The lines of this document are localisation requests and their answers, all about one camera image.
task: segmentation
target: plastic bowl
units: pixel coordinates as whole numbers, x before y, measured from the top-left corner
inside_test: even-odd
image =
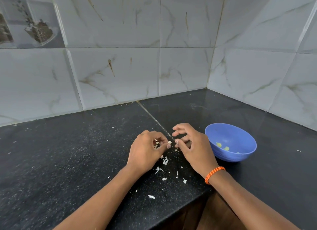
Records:
[[[256,150],[255,139],[246,131],[234,125],[215,123],[206,127],[214,155],[224,161],[239,162],[247,159]]]

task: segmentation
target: wrist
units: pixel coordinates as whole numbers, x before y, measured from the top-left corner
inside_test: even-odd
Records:
[[[142,172],[139,168],[131,164],[126,164],[123,169],[131,178],[135,180],[138,180],[144,174],[144,172]]]
[[[224,170],[219,170],[215,172],[208,180],[209,184],[213,187],[216,185],[216,183],[221,182],[222,180],[225,180],[228,177],[229,173]]]

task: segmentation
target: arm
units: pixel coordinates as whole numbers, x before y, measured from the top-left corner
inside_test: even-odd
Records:
[[[175,130],[173,136],[187,134],[175,140],[175,147],[181,149],[194,170],[203,178],[219,166],[205,134],[196,131],[188,123],[177,124],[173,129]],[[209,183],[229,204],[247,229],[299,229],[245,190],[228,172],[223,170],[216,172],[209,178]]]
[[[153,147],[157,139],[161,146]],[[133,184],[170,148],[161,132],[144,131],[130,148],[126,166],[105,187],[80,206],[54,230],[104,230]]]

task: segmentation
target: backsplash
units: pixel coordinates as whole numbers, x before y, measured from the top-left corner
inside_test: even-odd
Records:
[[[317,0],[0,0],[0,126],[205,88],[317,130]]]
[[[225,0],[208,89],[317,131],[317,0]]]
[[[224,0],[0,0],[0,125],[205,88]]]

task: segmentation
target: hand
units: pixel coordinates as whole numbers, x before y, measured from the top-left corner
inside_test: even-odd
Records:
[[[160,147],[155,149],[155,140],[158,140]],[[152,169],[157,160],[163,153],[169,149],[171,145],[168,143],[166,136],[161,132],[148,130],[137,136],[137,139],[131,145],[127,166],[132,167],[140,175]]]
[[[206,178],[209,172],[219,166],[212,152],[208,136],[196,131],[188,123],[177,124],[173,130],[175,132],[172,136],[187,134],[181,139],[175,140],[175,147],[181,149],[192,168],[203,178]]]

